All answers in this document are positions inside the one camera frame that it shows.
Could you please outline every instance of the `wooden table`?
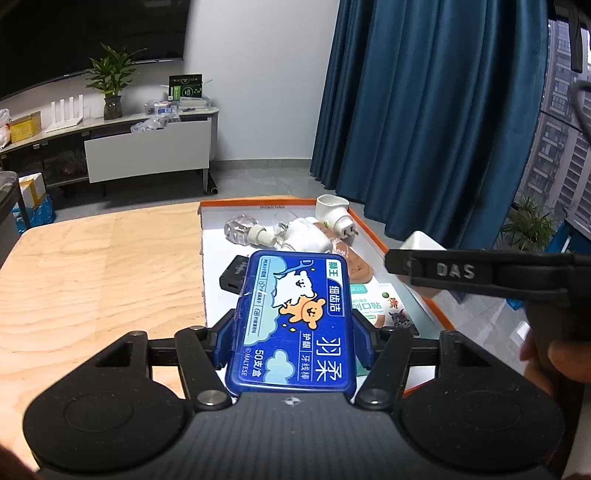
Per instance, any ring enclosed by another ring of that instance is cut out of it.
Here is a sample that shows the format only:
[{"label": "wooden table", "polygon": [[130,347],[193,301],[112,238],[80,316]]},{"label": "wooden table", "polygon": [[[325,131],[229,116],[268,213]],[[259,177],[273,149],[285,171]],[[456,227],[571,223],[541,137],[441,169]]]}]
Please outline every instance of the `wooden table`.
[{"label": "wooden table", "polygon": [[[0,443],[29,466],[22,415],[40,392],[130,330],[205,325],[198,203],[26,232],[0,270]],[[175,368],[154,378],[183,396]]]}]

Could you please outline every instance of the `white cabinet drawer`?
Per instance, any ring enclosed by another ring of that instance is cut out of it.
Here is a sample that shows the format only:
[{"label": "white cabinet drawer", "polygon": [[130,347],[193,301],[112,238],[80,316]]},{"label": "white cabinet drawer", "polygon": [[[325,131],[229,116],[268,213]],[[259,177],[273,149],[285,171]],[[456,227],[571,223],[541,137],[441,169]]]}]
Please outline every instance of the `white cabinet drawer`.
[{"label": "white cabinet drawer", "polygon": [[91,183],[167,171],[209,168],[211,119],[168,124],[85,142]]}]

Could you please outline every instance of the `trash bin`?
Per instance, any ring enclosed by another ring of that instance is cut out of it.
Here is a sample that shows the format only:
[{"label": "trash bin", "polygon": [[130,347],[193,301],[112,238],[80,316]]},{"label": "trash bin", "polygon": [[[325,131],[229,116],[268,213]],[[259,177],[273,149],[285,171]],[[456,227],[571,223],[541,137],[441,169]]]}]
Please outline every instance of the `trash bin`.
[{"label": "trash bin", "polygon": [[[18,175],[13,171],[0,171],[0,267],[20,237],[12,215],[12,207],[16,202],[26,211],[18,184]],[[23,220],[27,228],[30,228],[28,216]]]}]

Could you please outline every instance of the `black robotic claw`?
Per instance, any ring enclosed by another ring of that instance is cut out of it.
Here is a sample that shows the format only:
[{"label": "black robotic claw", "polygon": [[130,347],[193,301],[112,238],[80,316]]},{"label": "black robotic claw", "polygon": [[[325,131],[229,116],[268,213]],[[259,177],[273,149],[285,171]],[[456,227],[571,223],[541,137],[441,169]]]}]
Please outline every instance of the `black robotic claw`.
[{"label": "black robotic claw", "polygon": [[[174,339],[130,332],[27,408],[24,433],[48,480],[550,479],[563,421],[552,399],[457,332],[413,339],[355,311],[371,369],[355,404],[338,393],[243,393],[228,361],[233,310]],[[404,396],[409,369],[436,378]],[[185,399],[151,379],[177,367]]]}]

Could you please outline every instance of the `blue floss pick box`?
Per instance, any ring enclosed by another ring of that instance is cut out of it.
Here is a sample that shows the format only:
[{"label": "blue floss pick box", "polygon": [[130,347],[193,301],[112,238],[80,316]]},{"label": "blue floss pick box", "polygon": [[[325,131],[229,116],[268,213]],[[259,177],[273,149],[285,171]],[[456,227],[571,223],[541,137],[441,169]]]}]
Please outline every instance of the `blue floss pick box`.
[{"label": "blue floss pick box", "polygon": [[349,277],[332,254],[259,250],[248,262],[226,371],[245,391],[355,393]]}]

